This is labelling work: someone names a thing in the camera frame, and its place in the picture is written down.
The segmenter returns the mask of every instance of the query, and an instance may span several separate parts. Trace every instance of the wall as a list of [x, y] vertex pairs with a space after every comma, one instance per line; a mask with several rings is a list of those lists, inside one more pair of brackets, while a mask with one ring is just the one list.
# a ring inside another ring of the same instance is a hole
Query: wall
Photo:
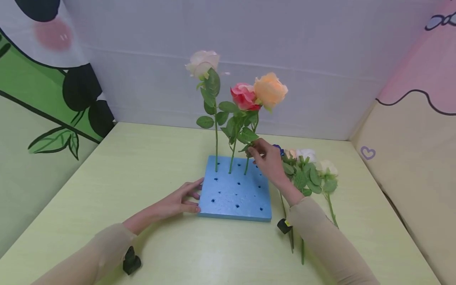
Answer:
[[34, 3], [0, 9], [0, 257], [113, 127], [65, 7]]
[[184, 64], [221, 54], [220, 97], [274, 71], [290, 92], [259, 133], [346, 140], [439, 0], [65, 0], [118, 121], [197, 127]]
[[445, 1], [353, 142], [442, 284], [456, 284], [456, 1]]

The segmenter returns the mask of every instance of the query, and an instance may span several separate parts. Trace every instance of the red rose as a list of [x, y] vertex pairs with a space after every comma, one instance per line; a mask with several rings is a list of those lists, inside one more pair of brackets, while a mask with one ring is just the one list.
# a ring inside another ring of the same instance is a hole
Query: red rose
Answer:
[[233, 88], [230, 88], [233, 102], [243, 111], [256, 111], [261, 108], [261, 105], [255, 104], [256, 95], [254, 87], [247, 83], [238, 83]]

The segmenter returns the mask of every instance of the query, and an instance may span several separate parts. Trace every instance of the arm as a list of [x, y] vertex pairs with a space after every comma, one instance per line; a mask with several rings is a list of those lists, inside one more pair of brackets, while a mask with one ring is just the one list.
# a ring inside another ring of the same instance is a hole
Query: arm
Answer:
[[339, 285], [380, 284], [350, 241], [326, 217], [322, 208], [296, 189], [286, 177], [280, 150], [263, 139], [249, 153], [263, 174], [279, 189], [290, 205], [288, 220], [306, 245]]
[[195, 190], [201, 189], [202, 181], [203, 178], [192, 183], [187, 182], [123, 223], [105, 228], [84, 247], [46, 272], [32, 285], [95, 284], [124, 260], [136, 236], [150, 224], [182, 212], [199, 212], [198, 204], [187, 201], [186, 197], [199, 199], [200, 195]]

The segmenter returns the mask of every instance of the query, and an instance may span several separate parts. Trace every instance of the pink cheek decal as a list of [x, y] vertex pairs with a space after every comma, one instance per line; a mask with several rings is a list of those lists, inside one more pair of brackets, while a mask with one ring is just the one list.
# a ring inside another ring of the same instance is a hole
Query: pink cheek decal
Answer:
[[70, 27], [59, 18], [46, 23], [35, 22], [33, 30], [38, 42], [52, 51], [66, 51], [73, 42], [73, 33]]

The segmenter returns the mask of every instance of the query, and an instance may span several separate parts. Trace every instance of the sleeve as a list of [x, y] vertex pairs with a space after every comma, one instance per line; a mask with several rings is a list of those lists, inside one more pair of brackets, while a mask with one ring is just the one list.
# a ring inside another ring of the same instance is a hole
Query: sleeve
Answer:
[[358, 251], [310, 197], [290, 208], [288, 221], [338, 285], [378, 285]]
[[121, 223], [109, 226], [32, 285], [95, 284], [122, 262], [135, 238]]

